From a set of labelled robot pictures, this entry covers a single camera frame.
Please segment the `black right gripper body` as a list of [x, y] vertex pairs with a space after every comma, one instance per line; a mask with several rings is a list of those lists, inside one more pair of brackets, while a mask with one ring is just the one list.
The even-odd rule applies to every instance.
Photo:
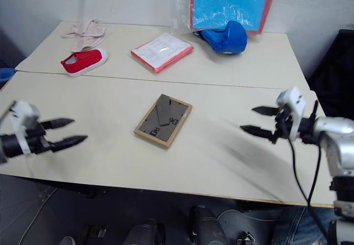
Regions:
[[285, 105], [275, 117], [275, 131], [271, 142], [275, 144], [279, 138], [288, 139], [290, 133], [290, 108]]

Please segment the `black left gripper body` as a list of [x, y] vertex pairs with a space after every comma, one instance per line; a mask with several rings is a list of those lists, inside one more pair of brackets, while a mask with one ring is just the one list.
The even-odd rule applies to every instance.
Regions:
[[40, 154], [53, 149], [54, 143], [44, 137], [47, 129], [52, 129], [51, 121], [37, 123], [33, 128], [26, 130], [26, 141], [31, 153]]

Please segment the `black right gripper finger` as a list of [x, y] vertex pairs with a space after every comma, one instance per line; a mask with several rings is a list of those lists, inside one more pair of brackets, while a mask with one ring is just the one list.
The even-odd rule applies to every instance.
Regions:
[[273, 137], [273, 133], [271, 131], [262, 129], [261, 127], [257, 127], [257, 126], [244, 125], [244, 126], [240, 126], [240, 129], [256, 137], [261, 137], [261, 138]]
[[277, 107], [268, 107], [268, 106], [258, 106], [252, 108], [252, 111], [259, 113], [265, 116], [276, 116], [279, 113], [279, 108]]

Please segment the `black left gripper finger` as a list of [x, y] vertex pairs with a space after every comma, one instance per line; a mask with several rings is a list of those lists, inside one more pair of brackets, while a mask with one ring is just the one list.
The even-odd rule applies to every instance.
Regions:
[[54, 153], [73, 147], [83, 142], [87, 137], [87, 135], [74, 135], [71, 137], [64, 138], [59, 142], [51, 143], [50, 150]]
[[57, 129], [57, 128], [62, 128], [64, 126], [67, 126], [71, 123], [73, 123], [75, 120], [70, 119], [70, 118], [56, 118], [56, 119], [51, 119], [45, 122], [41, 122], [41, 127], [44, 130], [47, 129]]

